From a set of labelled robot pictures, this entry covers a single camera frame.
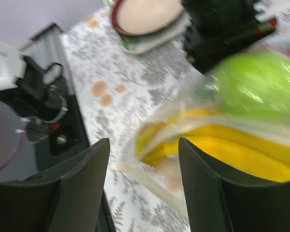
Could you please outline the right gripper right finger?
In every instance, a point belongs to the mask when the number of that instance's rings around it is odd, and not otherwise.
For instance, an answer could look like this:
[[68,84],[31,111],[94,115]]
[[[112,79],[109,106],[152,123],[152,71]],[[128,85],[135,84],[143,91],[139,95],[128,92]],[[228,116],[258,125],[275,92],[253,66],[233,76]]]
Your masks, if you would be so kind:
[[193,232],[290,232],[290,181],[244,173],[185,138],[178,150]]

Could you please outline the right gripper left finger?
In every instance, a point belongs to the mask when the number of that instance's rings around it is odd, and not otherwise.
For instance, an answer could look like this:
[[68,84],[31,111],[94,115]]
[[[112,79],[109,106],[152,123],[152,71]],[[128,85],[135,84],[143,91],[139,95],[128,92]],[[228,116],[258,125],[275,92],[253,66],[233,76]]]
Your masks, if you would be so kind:
[[103,138],[25,180],[0,183],[0,232],[100,231],[110,154]]

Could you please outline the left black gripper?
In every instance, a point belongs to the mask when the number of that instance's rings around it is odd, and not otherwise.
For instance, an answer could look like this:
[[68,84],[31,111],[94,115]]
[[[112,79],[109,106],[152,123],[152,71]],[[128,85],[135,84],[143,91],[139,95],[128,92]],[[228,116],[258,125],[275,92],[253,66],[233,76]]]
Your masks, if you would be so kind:
[[258,19],[255,0],[184,0],[191,24],[184,33],[188,62],[204,74],[224,58],[275,32],[277,19]]

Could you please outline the clear zip top bag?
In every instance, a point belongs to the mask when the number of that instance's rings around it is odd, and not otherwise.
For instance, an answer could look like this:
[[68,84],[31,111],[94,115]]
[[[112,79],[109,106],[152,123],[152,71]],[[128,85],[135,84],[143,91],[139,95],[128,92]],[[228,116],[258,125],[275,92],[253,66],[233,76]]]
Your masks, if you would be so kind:
[[[274,51],[284,54],[281,49],[284,45],[286,43],[279,46],[263,44],[245,52]],[[164,104],[143,123],[132,141],[127,145],[123,160],[117,165],[119,170],[135,178],[154,195],[184,216],[187,216],[188,212],[179,155],[175,158],[167,158],[157,166],[143,163],[135,157],[136,136],[145,123],[156,122],[157,119],[165,119],[189,110],[210,109],[217,112],[217,115],[207,119],[207,123],[215,121],[218,124],[251,133],[265,140],[290,146],[290,119],[283,122],[256,120],[226,114],[221,111],[216,100],[217,88],[213,76],[215,68],[205,75],[195,71],[190,72],[181,82],[180,94],[171,102]]]

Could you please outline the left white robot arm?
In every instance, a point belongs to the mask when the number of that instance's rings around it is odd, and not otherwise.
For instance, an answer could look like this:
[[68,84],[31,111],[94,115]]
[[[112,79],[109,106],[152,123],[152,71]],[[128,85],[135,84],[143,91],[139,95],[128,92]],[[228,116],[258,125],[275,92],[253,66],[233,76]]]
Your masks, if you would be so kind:
[[[258,5],[256,0],[185,0],[168,26],[185,20],[184,50],[205,72],[275,31],[275,14],[259,11]],[[45,137],[88,142],[69,65],[62,60],[44,68],[0,39],[0,142],[11,139],[22,118],[26,124],[41,120]]]

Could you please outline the yellow fake banana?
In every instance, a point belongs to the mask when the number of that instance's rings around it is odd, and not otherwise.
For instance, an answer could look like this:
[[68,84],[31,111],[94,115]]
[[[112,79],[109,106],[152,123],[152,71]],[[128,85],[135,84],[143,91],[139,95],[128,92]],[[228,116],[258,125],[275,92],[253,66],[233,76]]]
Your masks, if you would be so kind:
[[218,124],[217,112],[194,109],[147,122],[136,136],[135,157],[157,166],[178,157],[178,142],[188,139],[203,152],[242,172],[276,182],[290,181],[290,146]]

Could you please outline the green fake apple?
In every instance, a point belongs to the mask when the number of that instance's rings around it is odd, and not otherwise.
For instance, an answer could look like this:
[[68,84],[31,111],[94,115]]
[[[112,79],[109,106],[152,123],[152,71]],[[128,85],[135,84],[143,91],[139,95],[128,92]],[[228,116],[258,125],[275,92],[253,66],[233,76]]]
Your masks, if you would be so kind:
[[222,112],[256,120],[290,119],[290,57],[244,52],[223,60],[213,76]]

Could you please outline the leaf pattern white tray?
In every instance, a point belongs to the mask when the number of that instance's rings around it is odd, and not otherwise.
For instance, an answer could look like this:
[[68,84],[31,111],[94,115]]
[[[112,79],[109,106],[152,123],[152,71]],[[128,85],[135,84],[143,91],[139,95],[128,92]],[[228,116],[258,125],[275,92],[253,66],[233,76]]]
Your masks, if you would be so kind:
[[[106,0],[104,3],[109,9],[111,23],[111,14],[117,0]],[[116,33],[119,35],[121,46],[125,51],[130,54],[139,55],[162,45],[174,37],[182,35],[189,24],[190,18],[184,11],[183,14],[172,24],[152,34],[143,36],[128,36],[120,35],[117,31]]]

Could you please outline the red rimmed cream plate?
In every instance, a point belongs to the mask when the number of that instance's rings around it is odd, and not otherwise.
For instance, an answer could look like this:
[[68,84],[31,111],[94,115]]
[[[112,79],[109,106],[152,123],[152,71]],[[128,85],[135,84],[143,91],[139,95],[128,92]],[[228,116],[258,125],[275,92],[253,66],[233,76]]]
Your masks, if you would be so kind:
[[111,23],[120,35],[143,36],[167,27],[183,12],[179,0],[119,0]]

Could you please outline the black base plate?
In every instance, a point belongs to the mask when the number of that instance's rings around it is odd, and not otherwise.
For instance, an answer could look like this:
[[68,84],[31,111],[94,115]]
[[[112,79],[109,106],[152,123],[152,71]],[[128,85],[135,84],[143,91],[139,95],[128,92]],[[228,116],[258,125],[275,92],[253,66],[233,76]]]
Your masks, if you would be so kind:
[[51,93],[67,101],[67,113],[48,126],[46,138],[35,145],[39,181],[59,181],[48,232],[114,232],[103,190],[110,142],[89,144],[75,91],[63,77]]

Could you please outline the aluminium frame rail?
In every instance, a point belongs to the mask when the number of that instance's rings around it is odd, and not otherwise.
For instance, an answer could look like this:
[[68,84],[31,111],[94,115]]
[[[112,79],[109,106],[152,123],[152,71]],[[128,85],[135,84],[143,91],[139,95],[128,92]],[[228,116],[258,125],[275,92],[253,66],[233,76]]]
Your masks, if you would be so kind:
[[43,70],[52,63],[61,64],[62,67],[56,65],[47,71],[43,81],[52,84],[53,90],[58,94],[74,95],[75,85],[61,34],[60,27],[53,23],[34,35],[20,51],[35,60]]

